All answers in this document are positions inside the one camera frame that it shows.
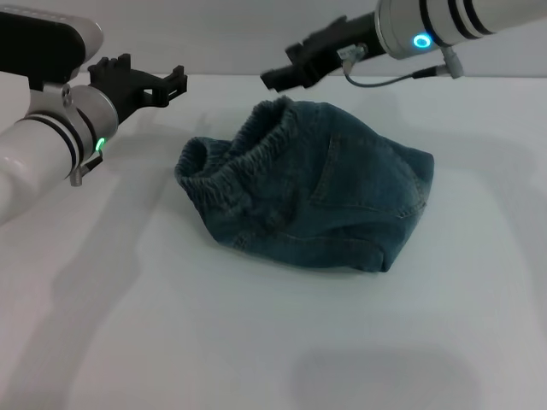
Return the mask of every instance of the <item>green led light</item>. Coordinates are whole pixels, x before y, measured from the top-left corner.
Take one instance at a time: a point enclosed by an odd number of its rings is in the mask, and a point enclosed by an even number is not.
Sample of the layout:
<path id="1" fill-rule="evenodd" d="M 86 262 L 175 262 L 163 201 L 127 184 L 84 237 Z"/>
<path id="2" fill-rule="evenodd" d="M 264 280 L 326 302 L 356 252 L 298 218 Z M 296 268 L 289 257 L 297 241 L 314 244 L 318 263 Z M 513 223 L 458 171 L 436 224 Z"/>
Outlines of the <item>green led light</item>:
<path id="1" fill-rule="evenodd" d="M 97 145 L 95 146 L 95 151 L 100 151 L 103 148 L 104 143 L 106 143 L 106 139 L 101 138 L 97 141 Z"/>

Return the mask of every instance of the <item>black band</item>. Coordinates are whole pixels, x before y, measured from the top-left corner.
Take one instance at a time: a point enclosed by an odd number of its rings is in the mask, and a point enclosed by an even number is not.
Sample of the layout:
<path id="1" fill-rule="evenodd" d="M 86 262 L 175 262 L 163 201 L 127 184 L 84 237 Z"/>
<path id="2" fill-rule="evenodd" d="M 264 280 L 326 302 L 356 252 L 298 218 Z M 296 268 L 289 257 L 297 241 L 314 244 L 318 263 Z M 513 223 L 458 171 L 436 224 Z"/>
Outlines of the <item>black band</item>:
<path id="1" fill-rule="evenodd" d="M 431 36 L 435 44 L 439 47 L 450 47 L 450 44 L 445 43 L 435 32 L 435 29 L 433 29 L 433 24 L 429 18 L 429 11 L 427 11 L 427 0 L 420 0 L 420 14 L 421 21 L 424 23 L 427 34 Z"/>
<path id="2" fill-rule="evenodd" d="M 493 32 L 488 30 L 480 21 L 477 10 L 475 10 L 475 7 L 473 6 L 473 0 L 463 0 L 463 5 L 465 6 L 465 11 L 468 13 L 469 20 L 471 20 L 473 27 L 475 27 L 479 33 L 484 34 L 485 36 L 493 34 Z"/>
<path id="3" fill-rule="evenodd" d="M 91 133 L 91 139 L 93 140 L 93 148 L 95 148 L 95 145 L 97 145 L 97 133 L 95 132 L 95 127 L 81 109 L 77 108 L 77 110 L 79 116 L 82 117 L 82 120 L 84 120 L 85 124 L 89 128 L 89 132 Z"/>
<path id="4" fill-rule="evenodd" d="M 70 168 L 70 173 L 73 169 L 76 168 L 76 151 L 74 150 L 74 146 L 72 145 L 72 141 L 70 140 L 70 137 L 53 121 L 47 120 L 43 117 L 26 117 L 21 121 L 26 120 L 33 120 L 37 122 L 41 122 L 42 124 L 46 124 L 48 127 L 52 128 L 57 134 L 61 136 L 61 138 L 64 140 L 65 144 L 68 147 L 68 150 L 70 151 L 70 157 L 72 158 L 72 167 Z"/>
<path id="5" fill-rule="evenodd" d="M 465 27 L 463 18 L 460 16 L 460 11 L 458 10 L 456 0 L 448 0 L 448 7 L 450 9 L 450 15 L 452 16 L 452 20 L 454 21 L 454 24 L 456 25 L 458 32 L 460 32 L 460 34 L 468 40 L 476 40 L 477 38 L 479 38 L 473 35 L 468 30 L 468 28 Z"/>
<path id="6" fill-rule="evenodd" d="M 37 113 L 33 113 L 33 114 L 47 115 L 48 117 L 51 117 L 52 119 L 57 120 L 61 124 L 63 124 L 70 131 L 70 133 L 74 137 L 74 140 L 76 141 L 76 145 L 78 145 L 79 164 L 81 164 L 84 161 L 84 144 L 82 143 L 82 139 L 79 137 L 79 134 L 76 131 L 76 128 L 74 128 L 73 125 L 70 124 L 69 121 L 65 120 L 60 115 L 50 113 L 50 112 L 37 112 Z"/>

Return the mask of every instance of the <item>white wall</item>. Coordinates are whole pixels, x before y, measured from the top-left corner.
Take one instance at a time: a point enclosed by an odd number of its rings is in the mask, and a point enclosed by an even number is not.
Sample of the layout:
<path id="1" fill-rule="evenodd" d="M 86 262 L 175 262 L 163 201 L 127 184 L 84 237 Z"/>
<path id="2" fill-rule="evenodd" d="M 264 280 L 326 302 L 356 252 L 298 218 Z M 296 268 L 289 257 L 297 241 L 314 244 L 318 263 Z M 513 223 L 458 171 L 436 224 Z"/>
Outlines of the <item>white wall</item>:
<path id="1" fill-rule="evenodd" d="M 164 73 L 252 74 L 287 62 L 284 49 L 340 15 L 356 17 L 376 0 L 11 0 L 90 17 L 106 34 L 102 55 L 133 55 L 140 69 Z M 468 75 L 547 76 L 547 21 L 458 47 Z M 402 74 L 440 56 L 383 56 L 359 74 Z"/>

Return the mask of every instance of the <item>jeans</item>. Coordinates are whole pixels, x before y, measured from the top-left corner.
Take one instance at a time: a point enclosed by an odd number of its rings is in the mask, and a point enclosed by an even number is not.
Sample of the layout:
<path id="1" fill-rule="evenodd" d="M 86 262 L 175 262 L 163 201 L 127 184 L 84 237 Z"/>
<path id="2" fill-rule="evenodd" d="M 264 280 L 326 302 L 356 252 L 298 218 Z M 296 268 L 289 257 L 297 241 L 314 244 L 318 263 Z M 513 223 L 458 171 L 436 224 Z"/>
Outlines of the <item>jeans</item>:
<path id="1" fill-rule="evenodd" d="M 433 166 L 339 108 L 282 97 L 256 106 L 233 141 L 190 140 L 175 177 L 218 243 L 385 272 L 422 215 Z"/>

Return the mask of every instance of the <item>elastic waistband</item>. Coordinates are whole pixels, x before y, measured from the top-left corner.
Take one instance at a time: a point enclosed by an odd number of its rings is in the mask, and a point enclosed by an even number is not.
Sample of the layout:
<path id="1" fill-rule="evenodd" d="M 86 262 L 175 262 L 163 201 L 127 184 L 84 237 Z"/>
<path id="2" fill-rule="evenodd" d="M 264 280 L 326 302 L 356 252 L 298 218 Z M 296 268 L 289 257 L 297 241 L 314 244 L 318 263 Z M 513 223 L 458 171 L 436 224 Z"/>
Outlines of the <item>elastic waistband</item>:
<path id="1" fill-rule="evenodd" d="M 298 133 L 297 103 L 282 97 L 258 104 L 233 141 L 193 138 L 175 177 L 199 207 L 229 208 L 266 173 Z"/>

